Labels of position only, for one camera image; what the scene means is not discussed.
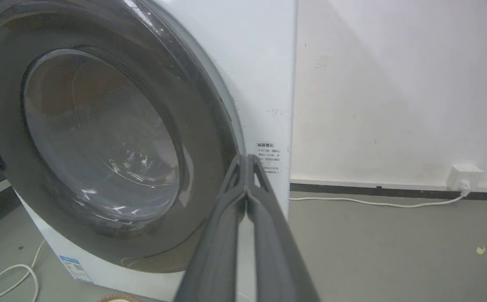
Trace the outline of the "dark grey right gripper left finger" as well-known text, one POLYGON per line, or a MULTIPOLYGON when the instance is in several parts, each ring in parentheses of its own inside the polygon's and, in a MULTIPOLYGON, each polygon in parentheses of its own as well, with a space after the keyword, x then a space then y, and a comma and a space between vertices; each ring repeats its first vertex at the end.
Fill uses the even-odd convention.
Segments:
POLYGON ((243 155, 232 160, 175 302, 236 301, 238 227, 246 209, 245 162, 243 155))

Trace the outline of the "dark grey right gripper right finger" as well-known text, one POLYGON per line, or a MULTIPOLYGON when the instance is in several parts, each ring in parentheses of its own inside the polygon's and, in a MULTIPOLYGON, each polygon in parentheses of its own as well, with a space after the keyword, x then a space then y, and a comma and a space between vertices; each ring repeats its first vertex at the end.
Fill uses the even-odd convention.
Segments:
POLYGON ((259 302, 320 301, 258 156, 246 156, 247 214, 254 224, 259 302))

